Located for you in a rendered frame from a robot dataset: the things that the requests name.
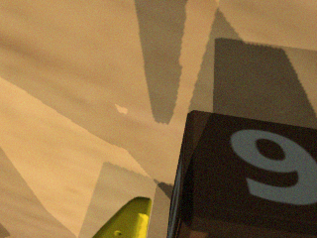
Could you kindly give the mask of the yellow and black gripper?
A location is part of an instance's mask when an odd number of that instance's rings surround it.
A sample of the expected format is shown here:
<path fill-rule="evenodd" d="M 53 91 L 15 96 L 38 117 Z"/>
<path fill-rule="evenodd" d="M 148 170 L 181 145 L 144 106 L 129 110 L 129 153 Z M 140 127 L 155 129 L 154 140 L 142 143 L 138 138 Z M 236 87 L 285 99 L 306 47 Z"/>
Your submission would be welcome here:
<path fill-rule="evenodd" d="M 131 199 L 92 238 L 146 238 L 151 207 L 149 197 Z"/>

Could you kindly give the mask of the brown number cube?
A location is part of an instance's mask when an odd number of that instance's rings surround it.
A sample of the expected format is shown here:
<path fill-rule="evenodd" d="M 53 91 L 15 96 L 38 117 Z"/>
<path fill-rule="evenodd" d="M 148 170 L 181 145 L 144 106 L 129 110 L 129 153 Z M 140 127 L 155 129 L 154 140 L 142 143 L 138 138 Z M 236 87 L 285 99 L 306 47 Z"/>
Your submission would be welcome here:
<path fill-rule="evenodd" d="M 189 112 L 166 238 L 317 238 L 317 129 Z"/>

